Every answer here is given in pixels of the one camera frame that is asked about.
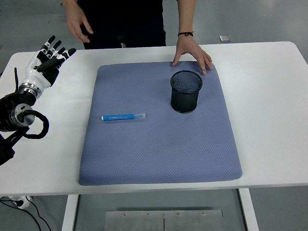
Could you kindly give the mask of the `person's left hand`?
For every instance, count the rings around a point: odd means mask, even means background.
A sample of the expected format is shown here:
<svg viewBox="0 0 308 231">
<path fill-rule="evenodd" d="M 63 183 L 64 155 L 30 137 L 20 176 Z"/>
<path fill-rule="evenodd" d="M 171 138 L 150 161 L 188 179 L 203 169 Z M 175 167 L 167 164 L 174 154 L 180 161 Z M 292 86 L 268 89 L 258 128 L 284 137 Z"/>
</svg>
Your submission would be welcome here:
<svg viewBox="0 0 308 231">
<path fill-rule="evenodd" d="M 213 69 L 210 55 L 196 43 L 193 36 L 190 34 L 180 34 L 172 66 L 176 66 L 180 61 L 180 57 L 187 53 L 197 61 L 203 75 L 206 75 L 207 70 Z"/>
</svg>

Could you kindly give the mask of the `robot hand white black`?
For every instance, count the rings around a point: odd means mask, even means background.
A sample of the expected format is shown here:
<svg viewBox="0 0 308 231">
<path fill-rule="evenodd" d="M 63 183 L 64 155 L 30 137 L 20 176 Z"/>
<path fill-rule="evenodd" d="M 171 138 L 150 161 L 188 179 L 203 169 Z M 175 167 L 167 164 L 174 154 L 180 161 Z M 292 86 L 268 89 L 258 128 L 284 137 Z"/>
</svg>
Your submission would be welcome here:
<svg viewBox="0 0 308 231">
<path fill-rule="evenodd" d="M 66 50 L 64 47 L 57 51 L 62 42 L 59 40 L 52 44 L 54 40 L 55 36 L 51 36 L 34 54 L 26 68 L 23 85 L 34 85 L 39 91 L 51 87 L 59 75 L 62 64 L 77 51 L 75 48 Z"/>
</svg>

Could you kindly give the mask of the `person's right hand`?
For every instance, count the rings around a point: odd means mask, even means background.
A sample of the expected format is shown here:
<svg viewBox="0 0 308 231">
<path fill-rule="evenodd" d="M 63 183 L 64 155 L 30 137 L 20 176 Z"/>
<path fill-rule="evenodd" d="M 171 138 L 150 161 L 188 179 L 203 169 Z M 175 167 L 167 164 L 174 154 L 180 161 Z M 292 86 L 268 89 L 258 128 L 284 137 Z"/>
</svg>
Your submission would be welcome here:
<svg viewBox="0 0 308 231">
<path fill-rule="evenodd" d="M 89 43 L 90 39 L 82 32 L 81 26 L 84 26 L 88 33 L 93 34 L 93 30 L 88 23 L 84 12 L 81 9 L 68 11 L 67 27 L 70 34 L 78 41 L 81 41 L 83 43 Z"/>
</svg>

